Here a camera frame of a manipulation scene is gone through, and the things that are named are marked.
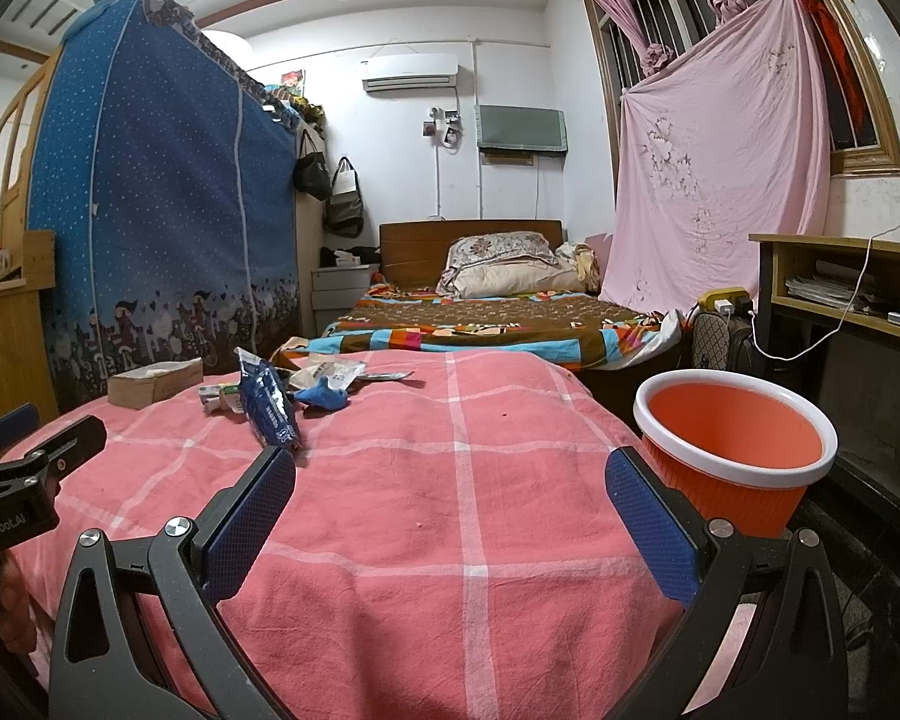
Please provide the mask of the dark blue snack wrapper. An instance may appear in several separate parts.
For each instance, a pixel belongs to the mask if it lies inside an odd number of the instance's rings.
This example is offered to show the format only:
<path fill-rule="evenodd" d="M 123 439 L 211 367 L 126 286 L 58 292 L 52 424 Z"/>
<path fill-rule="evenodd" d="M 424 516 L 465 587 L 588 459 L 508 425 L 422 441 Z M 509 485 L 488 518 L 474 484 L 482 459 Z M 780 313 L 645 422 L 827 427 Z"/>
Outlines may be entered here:
<path fill-rule="evenodd" d="M 271 362 L 244 348 L 235 349 L 238 361 L 238 393 L 244 415 L 263 445 L 281 447 L 291 454 L 301 448 L 294 403 Z"/>

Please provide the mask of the orange trash bin white rim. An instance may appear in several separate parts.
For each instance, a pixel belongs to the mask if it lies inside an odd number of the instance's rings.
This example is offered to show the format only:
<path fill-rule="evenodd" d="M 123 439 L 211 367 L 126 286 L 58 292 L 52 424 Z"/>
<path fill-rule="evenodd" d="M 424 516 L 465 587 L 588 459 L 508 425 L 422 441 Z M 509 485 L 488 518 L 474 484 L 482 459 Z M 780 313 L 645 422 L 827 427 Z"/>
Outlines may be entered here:
<path fill-rule="evenodd" d="M 836 460 L 836 427 L 818 406 L 738 372 L 668 371 L 634 400 L 642 452 L 702 517 L 743 535 L 777 538 L 811 484 Z"/>

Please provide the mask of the cardboard tissue box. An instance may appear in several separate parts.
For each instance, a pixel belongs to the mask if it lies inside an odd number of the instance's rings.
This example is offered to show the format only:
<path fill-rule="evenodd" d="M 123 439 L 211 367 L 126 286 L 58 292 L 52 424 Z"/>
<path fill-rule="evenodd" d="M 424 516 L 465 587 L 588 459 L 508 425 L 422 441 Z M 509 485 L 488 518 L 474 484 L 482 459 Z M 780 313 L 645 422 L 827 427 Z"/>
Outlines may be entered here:
<path fill-rule="evenodd" d="M 182 390 L 203 382 L 203 360 L 160 361 L 121 372 L 107 382 L 107 398 L 112 405 L 142 410 L 168 400 Z"/>

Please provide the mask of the wooden shelf unit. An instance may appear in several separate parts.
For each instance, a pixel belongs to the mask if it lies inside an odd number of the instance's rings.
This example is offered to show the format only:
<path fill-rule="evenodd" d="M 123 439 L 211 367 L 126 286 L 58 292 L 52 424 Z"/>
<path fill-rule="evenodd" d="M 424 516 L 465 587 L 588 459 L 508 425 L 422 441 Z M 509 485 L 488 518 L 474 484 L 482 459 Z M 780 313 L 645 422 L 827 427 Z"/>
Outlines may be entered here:
<path fill-rule="evenodd" d="M 0 416 L 24 403 L 58 416 L 41 327 L 40 294 L 55 286 L 55 234 L 29 215 L 38 126 L 61 57 L 53 50 L 0 119 Z"/>

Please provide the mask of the blue fabric wardrobe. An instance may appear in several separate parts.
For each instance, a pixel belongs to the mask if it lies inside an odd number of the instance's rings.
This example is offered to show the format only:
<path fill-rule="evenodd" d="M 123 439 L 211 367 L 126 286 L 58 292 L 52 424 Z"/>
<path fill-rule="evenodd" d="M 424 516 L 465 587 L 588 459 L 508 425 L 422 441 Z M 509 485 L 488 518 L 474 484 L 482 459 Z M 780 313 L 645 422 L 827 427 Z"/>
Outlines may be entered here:
<path fill-rule="evenodd" d="M 55 238 L 41 303 L 61 410 L 160 361 L 224 374 L 301 325 L 301 119 L 175 0 L 97 0 L 63 37 L 27 223 Z"/>

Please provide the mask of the white bedside drawer cabinet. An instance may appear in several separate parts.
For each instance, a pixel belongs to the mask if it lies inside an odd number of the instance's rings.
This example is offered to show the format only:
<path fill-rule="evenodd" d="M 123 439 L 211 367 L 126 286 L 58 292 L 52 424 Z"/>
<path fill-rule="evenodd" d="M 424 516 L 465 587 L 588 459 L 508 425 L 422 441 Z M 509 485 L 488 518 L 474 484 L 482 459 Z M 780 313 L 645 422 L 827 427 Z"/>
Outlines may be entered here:
<path fill-rule="evenodd" d="M 377 265 L 329 266 L 312 271 L 310 304 L 318 335 L 356 305 L 372 286 L 377 271 Z"/>

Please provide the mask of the pink checked bed sheet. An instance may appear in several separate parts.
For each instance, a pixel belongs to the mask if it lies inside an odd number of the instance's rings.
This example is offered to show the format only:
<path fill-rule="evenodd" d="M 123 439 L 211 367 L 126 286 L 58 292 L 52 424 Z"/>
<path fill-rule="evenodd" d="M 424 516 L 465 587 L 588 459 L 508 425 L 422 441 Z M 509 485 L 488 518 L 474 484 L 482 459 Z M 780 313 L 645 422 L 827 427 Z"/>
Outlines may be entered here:
<path fill-rule="evenodd" d="M 301 718 L 598 718 L 681 610 L 606 497 L 632 442 L 526 353 L 367 356 L 221 605 Z"/>

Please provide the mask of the grey hanging tote bag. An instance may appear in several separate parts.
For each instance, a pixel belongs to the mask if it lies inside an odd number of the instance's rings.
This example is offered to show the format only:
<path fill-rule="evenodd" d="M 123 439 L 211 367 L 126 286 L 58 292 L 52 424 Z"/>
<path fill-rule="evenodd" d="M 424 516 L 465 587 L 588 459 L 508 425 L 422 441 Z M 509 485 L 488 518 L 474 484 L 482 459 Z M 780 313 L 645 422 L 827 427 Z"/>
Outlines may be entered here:
<path fill-rule="evenodd" d="M 331 177 L 331 195 L 325 203 L 323 229 L 338 238 L 357 239 L 364 231 L 364 224 L 359 172 L 347 156 L 341 156 Z"/>

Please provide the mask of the black hanging handbag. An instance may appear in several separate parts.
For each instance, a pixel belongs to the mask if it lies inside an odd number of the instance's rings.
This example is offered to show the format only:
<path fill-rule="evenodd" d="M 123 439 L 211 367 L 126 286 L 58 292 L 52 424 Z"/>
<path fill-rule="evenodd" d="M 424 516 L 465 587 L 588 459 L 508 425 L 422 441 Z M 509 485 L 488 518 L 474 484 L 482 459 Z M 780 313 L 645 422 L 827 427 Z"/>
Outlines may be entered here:
<path fill-rule="evenodd" d="M 325 153 L 318 148 L 308 130 L 302 130 L 299 156 L 292 172 L 292 185 L 297 192 L 310 195 L 318 202 L 331 197 L 331 174 Z"/>

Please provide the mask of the wooden desk shelf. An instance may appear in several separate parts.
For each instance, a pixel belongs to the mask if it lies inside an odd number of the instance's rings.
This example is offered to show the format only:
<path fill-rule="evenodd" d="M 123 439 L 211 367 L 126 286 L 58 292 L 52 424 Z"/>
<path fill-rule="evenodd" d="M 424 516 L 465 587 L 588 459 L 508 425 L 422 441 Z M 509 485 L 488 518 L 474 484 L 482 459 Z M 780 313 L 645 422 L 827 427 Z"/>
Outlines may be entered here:
<path fill-rule="evenodd" d="M 814 401 L 845 461 L 900 472 L 900 242 L 754 234 L 767 372 Z"/>

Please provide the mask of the stack of papers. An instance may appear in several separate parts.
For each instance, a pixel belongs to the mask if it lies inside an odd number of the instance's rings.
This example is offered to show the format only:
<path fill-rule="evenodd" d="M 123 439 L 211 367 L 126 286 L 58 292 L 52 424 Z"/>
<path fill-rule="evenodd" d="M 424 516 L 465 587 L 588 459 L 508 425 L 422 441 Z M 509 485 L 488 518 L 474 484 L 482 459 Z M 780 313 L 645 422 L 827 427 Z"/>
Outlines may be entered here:
<path fill-rule="evenodd" d="M 787 278 L 784 284 L 792 298 L 832 309 L 873 314 L 881 307 L 875 277 L 850 266 L 818 260 L 811 275 L 795 275 Z"/>

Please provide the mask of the yellow power strip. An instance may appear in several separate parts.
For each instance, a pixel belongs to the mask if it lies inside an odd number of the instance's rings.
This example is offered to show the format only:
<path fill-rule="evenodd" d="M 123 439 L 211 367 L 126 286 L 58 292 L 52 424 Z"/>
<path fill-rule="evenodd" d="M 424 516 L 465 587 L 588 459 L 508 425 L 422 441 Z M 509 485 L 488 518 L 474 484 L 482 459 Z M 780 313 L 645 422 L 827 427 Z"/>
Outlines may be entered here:
<path fill-rule="evenodd" d="M 704 312 L 722 317 L 747 317 L 752 310 L 752 300 L 745 288 L 717 288 L 707 291 L 697 300 Z"/>

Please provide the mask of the wooden bed headboard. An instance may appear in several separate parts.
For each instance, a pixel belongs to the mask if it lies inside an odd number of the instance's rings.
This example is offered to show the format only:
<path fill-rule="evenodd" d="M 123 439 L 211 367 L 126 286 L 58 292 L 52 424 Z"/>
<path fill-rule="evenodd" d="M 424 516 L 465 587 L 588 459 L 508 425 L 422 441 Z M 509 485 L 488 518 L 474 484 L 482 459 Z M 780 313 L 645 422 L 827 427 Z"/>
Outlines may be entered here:
<path fill-rule="evenodd" d="M 551 249 L 564 242 L 559 220 L 443 220 L 380 224 L 380 271 L 401 288 L 436 286 L 450 245 L 459 238 L 494 232 L 535 231 Z"/>

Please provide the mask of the colourful striped bed blanket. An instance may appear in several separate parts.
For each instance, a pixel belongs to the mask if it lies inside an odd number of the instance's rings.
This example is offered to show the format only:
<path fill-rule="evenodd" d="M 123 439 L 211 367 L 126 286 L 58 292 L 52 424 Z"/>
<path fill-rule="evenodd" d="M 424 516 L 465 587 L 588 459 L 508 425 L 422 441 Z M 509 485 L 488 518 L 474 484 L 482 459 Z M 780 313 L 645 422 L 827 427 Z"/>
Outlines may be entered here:
<path fill-rule="evenodd" d="M 663 355 L 679 340 L 676 310 L 639 314 L 571 291 L 444 298 L 432 289 L 403 291 L 382 281 L 319 337 L 291 338 L 271 360 L 295 364 L 310 355 L 500 348 L 530 353 L 569 371 L 614 371 Z"/>

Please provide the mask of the floral pillow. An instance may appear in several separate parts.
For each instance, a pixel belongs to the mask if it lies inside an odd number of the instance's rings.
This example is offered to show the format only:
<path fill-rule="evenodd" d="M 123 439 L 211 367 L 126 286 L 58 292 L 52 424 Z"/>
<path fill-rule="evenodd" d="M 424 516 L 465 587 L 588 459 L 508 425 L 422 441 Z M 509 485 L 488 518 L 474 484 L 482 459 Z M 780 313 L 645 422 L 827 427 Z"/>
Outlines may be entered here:
<path fill-rule="evenodd" d="M 541 232 L 487 232 L 448 247 L 436 291 L 444 298 L 511 298 L 535 293 L 600 289 L 600 263 L 583 242 L 553 249 Z"/>

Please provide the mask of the pink hanging sheet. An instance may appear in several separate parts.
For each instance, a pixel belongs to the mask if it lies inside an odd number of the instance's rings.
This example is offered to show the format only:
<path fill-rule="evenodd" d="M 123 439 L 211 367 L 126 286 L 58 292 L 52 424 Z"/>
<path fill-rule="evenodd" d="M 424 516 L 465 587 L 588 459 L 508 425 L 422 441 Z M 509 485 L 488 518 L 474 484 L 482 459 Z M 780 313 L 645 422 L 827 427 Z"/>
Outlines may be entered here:
<path fill-rule="evenodd" d="M 759 234 L 820 234 L 831 130 L 802 0 L 758 0 L 622 94 L 616 229 L 601 296 L 686 309 L 759 291 Z"/>

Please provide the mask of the red hanging cloth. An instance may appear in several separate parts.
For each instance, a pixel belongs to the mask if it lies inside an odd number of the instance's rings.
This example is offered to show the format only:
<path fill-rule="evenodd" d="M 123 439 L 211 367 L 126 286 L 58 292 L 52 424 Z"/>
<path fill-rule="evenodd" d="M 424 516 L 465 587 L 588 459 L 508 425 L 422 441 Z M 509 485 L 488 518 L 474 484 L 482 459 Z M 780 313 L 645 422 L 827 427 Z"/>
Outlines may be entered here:
<path fill-rule="evenodd" d="M 854 62 L 850 59 L 839 25 L 824 0 L 802 0 L 802 4 L 820 35 L 821 44 L 824 46 L 823 55 L 827 57 L 827 66 L 831 68 L 832 76 L 836 78 L 848 132 L 852 133 L 852 138 L 857 138 L 865 130 L 868 109 L 859 75 L 854 68 Z"/>

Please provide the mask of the white wall air conditioner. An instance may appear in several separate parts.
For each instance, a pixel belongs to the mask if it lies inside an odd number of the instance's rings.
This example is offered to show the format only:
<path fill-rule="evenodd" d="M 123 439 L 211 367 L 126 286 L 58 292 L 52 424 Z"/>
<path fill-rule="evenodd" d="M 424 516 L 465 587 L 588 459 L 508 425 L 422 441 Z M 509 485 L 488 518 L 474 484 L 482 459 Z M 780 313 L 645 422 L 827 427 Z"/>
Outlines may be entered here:
<path fill-rule="evenodd" d="M 362 86 L 367 94 L 454 88 L 459 71 L 455 55 L 375 55 L 362 64 Z"/>

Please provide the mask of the green covered wall unit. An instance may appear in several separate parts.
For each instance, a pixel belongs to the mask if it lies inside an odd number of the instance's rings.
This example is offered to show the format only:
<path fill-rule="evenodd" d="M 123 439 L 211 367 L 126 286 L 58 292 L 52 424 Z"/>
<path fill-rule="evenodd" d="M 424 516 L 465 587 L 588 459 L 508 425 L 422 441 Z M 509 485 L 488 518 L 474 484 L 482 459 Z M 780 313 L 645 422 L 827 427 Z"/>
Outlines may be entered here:
<path fill-rule="evenodd" d="M 476 110 L 478 148 L 505 153 L 566 154 L 566 121 L 557 109 L 485 106 Z"/>

